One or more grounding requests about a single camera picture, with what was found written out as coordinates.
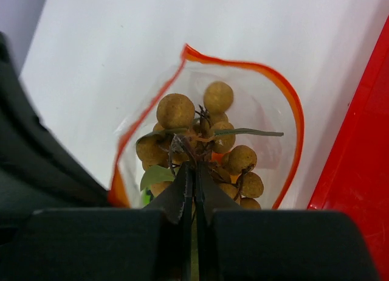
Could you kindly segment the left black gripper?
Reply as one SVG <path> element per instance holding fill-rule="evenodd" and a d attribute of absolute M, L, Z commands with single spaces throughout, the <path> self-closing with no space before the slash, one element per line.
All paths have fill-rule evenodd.
<path fill-rule="evenodd" d="M 108 206 L 107 190 L 41 123 L 1 35 L 1 229 L 36 210 Z"/>

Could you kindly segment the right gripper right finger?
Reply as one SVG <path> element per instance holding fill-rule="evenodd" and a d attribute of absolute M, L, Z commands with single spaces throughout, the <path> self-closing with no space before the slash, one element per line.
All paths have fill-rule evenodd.
<path fill-rule="evenodd" d="M 352 219 L 327 210 L 243 209 L 197 164 L 201 280 L 379 280 Z"/>

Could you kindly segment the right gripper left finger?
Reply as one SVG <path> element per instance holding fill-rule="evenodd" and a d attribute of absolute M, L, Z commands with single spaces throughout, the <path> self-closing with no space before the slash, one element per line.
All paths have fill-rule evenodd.
<path fill-rule="evenodd" d="M 190 280 L 188 164 L 142 209 L 44 209 L 16 231 L 2 280 Z"/>

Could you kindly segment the brown toy longan bunch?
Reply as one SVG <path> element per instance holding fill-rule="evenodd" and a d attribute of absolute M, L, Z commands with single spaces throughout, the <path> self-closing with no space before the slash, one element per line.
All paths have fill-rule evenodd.
<path fill-rule="evenodd" d="M 283 133 L 235 128 L 226 114 L 233 101 L 232 87 L 222 81 L 206 87 L 197 108 L 183 94 L 163 97 L 152 133 L 136 142 L 136 154 L 145 171 L 140 188 L 157 197 L 172 184 L 183 164 L 195 168 L 202 162 L 211 179 L 234 202 L 260 210 L 257 199 L 264 193 L 264 184 L 254 172 L 259 157 L 251 147 L 237 145 L 236 136 L 281 137 Z"/>

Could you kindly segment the clear orange zip top bag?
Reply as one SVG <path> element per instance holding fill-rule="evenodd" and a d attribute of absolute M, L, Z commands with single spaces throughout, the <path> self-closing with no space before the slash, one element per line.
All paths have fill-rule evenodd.
<path fill-rule="evenodd" d="M 257 155 L 254 171 L 264 184 L 258 202 L 264 209 L 277 209 L 297 171 L 304 141 L 304 114 L 293 86 L 265 64 L 222 60 L 185 46 L 178 66 L 164 73 L 134 113 L 119 125 L 108 201 L 118 207 L 142 207 L 140 180 L 143 169 L 136 155 L 136 141 L 157 122 L 157 104 L 170 93 L 186 95 L 195 106 L 203 103 L 207 86 L 215 81 L 228 84 L 234 100 L 227 116 L 235 128 L 263 131 L 241 134 L 236 142 Z"/>

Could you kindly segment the green toy watermelon ball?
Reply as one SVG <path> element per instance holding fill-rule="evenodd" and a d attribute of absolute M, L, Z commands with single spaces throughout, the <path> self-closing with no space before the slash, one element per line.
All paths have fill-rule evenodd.
<path fill-rule="evenodd" d="M 142 201 L 143 206 L 149 205 L 149 203 L 154 199 L 154 195 L 152 194 L 151 190 L 149 188 L 145 188 L 142 191 Z"/>

